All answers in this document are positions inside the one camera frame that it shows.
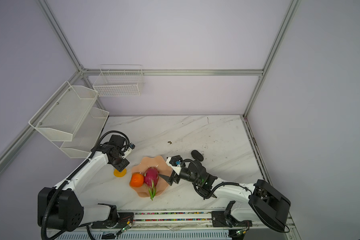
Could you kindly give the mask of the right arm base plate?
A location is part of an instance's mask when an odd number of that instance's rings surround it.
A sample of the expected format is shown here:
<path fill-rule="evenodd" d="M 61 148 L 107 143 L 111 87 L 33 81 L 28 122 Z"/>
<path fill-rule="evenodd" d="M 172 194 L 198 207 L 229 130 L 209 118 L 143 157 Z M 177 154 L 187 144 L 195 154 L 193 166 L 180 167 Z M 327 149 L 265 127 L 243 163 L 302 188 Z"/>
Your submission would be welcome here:
<path fill-rule="evenodd" d="M 213 227 L 235 228 L 253 226 L 252 221 L 245 220 L 239 222 L 238 220 L 234 219 L 231 214 L 228 214 L 225 211 L 212 211 L 211 215 Z"/>

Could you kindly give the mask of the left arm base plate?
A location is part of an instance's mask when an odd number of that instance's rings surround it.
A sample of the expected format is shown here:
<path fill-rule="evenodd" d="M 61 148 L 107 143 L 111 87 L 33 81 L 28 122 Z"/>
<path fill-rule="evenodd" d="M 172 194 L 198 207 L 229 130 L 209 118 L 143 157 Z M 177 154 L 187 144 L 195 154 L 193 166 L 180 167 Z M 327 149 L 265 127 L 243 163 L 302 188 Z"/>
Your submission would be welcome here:
<path fill-rule="evenodd" d="M 116 220 L 106 220 L 94 222 L 91 225 L 92 229 L 122 229 L 127 223 L 132 223 L 135 214 L 133 212 L 118 212 Z"/>

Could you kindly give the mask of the yellow fake fruit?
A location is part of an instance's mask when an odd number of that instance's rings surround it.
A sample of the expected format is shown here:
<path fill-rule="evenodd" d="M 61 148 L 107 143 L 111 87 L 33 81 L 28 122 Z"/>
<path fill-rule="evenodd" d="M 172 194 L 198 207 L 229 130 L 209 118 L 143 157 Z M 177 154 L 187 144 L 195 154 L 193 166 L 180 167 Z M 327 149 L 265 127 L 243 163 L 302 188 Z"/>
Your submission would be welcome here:
<path fill-rule="evenodd" d="M 123 169 L 121 172 L 117 169 L 114 170 L 114 176 L 117 178 L 122 178 L 127 174 L 127 169 Z"/>

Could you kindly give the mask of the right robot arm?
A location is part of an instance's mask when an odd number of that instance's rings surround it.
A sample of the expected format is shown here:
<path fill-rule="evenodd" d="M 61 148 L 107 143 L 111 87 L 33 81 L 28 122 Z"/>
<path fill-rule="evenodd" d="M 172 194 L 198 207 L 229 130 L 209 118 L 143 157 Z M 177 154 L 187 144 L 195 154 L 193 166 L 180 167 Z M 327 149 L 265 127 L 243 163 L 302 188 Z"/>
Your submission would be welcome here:
<path fill-rule="evenodd" d="M 227 225 L 235 226 L 245 222 L 241 204 L 248 204 L 258 219 L 269 229 L 278 233 L 288 233 L 290 200 L 265 180 L 254 184 L 225 181 L 209 174 L 198 160 L 183 160 L 180 156 L 168 157 L 166 164 L 172 169 L 171 175 L 159 174 L 169 185 L 180 180 L 192 183 L 195 192 L 204 200 L 210 198 L 228 199 L 225 210 Z"/>

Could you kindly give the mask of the orange fake fruit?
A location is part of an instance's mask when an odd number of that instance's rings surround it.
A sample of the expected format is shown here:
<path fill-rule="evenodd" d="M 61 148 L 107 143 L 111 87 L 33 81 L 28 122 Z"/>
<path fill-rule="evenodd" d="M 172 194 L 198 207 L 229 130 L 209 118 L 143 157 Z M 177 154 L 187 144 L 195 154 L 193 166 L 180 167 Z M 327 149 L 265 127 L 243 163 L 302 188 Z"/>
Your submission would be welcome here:
<path fill-rule="evenodd" d="M 133 173 L 129 185 L 132 188 L 140 188 L 143 186 L 144 182 L 144 175 L 141 173 Z"/>

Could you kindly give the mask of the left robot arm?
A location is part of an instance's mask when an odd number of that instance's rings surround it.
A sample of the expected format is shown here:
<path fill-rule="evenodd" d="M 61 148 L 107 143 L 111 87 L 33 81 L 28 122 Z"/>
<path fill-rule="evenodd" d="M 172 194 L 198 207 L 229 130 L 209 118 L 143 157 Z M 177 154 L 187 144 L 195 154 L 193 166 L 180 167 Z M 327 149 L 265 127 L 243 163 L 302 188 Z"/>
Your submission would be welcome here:
<path fill-rule="evenodd" d="M 127 155 L 135 148 L 122 132 L 109 131 L 109 141 L 101 136 L 89 156 L 64 180 L 52 188 L 43 188 L 38 194 L 38 225 L 72 232 L 85 224 L 101 222 L 113 227 L 119 222 L 115 205 L 97 203 L 85 206 L 79 197 L 91 179 L 105 166 L 122 172 L 129 165 Z"/>

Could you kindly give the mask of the pink fake dragon fruit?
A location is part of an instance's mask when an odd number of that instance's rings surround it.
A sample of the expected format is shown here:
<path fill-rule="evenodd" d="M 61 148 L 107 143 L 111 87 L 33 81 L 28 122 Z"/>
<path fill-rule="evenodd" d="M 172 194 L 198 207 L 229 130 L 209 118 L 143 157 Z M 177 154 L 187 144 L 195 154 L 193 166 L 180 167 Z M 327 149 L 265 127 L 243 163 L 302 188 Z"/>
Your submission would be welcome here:
<path fill-rule="evenodd" d="M 157 184 L 159 181 L 159 171 L 154 168 L 148 168 L 144 173 L 144 184 L 148 188 L 150 199 L 153 200 L 157 193 Z"/>

